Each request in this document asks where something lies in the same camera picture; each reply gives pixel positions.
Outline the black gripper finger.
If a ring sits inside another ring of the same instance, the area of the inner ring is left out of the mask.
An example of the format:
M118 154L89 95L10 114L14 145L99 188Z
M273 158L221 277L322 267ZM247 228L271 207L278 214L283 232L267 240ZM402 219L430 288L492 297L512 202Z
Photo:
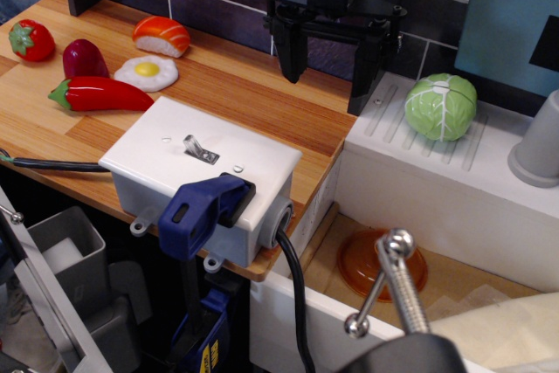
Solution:
M354 70L348 103L349 114L360 114L384 75L383 40L367 36L355 50Z
M283 76L297 83L307 70L307 35L300 24L274 17L271 33Z

